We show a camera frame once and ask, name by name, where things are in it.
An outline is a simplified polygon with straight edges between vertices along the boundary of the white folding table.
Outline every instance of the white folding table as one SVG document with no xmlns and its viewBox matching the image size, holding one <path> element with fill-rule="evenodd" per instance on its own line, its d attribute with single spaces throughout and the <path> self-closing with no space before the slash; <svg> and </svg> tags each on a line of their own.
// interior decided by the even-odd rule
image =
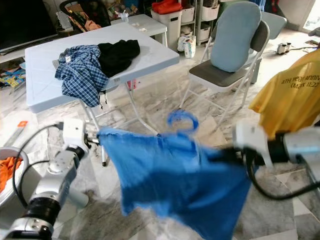
<svg viewBox="0 0 320 240">
<path fill-rule="evenodd" d="M 138 40 L 140 54 L 132 61 L 128 69 L 111 77 L 105 89 L 111 91 L 115 87 L 124 84 L 137 119 L 146 128 L 157 134 L 158 132 L 139 116 L 127 82 L 177 64 L 179 55 L 128 23 L 107 26 L 27 48 L 25 50 L 26 101 L 30 110 L 33 113 L 39 113 L 77 99 L 62 95 L 62 81 L 55 78 L 56 69 L 52 61 L 58 59 L 60 53 L 66 48 L 100 43 L 114 44 L 119 40 Z M 89 120 L 92 120 L 97 130 L 99 130 L 100 126 L 92 109 L 87 107 L 81 100 L 80 103 Z M 102 151 L 102 165 L 105 166 L 106 162 L 105 152 Z"/>
<path fill-rule="evenodd" d="M 128 17 L 128 21 L 130 25 L 149 37 L 161 34 L 162 44 L 166 47 L 168 46 L 166 25 L 145 14 L 130 16 Z M 120 24 L 122 22 L 123 21 L 121 19 L 113 20 L 111 25 Z"/>
</svg>

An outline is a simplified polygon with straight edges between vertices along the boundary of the television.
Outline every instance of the television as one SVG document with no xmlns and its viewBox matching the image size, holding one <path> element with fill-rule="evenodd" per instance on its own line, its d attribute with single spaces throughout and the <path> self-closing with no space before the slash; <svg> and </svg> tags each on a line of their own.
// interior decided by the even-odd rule
<svg viewBox="0 0 320 240">
<path fill-rule="evenodd" d="M 42 0 L 0 0 L 0 53 L 55 35 Z"/>
</svg>

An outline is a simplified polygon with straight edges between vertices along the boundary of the plaid shirt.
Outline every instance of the plaid shirt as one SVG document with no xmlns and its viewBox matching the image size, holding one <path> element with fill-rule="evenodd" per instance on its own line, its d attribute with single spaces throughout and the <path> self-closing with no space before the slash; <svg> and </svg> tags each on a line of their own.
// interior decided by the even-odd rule
<svg viewBox="0 0 320 240">
<path fill-rule="evenodd" d="M 81 99 L 89 107 L 100 104 L 99 92 L 109 80 L 101 71 L 100 53 L 97 45 L 79 45 L 60 54 L 55 77 L 63 80 L 63 95 Z"/>
</svg>

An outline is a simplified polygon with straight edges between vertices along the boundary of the yellow t-shirt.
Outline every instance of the yellow t-shirt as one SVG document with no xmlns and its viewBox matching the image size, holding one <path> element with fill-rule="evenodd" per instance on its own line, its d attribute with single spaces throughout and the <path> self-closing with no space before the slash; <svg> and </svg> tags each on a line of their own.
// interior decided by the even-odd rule
<svg viewBox="0 0 320 240">
<path fill-rule="evenodd" d="M 249 109 L 260 113 L 259 124 L 271 138 L 310 126 L 320 113 L 320 49 L 271 78 Z"/>
</svg>

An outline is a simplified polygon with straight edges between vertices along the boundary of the blue chair cushion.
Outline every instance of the blue chair cushion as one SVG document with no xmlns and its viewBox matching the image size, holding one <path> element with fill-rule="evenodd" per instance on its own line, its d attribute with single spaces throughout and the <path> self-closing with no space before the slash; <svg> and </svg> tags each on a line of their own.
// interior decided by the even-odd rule
<svg viewBox="0 0 320 240">
<path fill-rule="evenodd" d="M 255 3 L 236 2 L 229 6 L 217 22 L 212 65 L 230 73 L 239 70 L 248 59 L 251 39 L 260 20 L 261 12 Z"/>
</svg>

